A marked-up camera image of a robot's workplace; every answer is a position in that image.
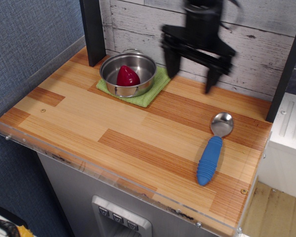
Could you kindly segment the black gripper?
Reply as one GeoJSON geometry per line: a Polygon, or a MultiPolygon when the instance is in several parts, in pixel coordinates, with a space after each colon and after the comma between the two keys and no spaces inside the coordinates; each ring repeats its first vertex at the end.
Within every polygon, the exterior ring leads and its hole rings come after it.
{"type": "Polygon", "coordinates": [[[168,77],[176,76],[181,58],[187,58],[209,68],[205,86],[208,94],[222,74],[230,71],[236,52],[219,37],[222,9],[222,0],[185,0],[185,25],[162,26],[168,77]]]}

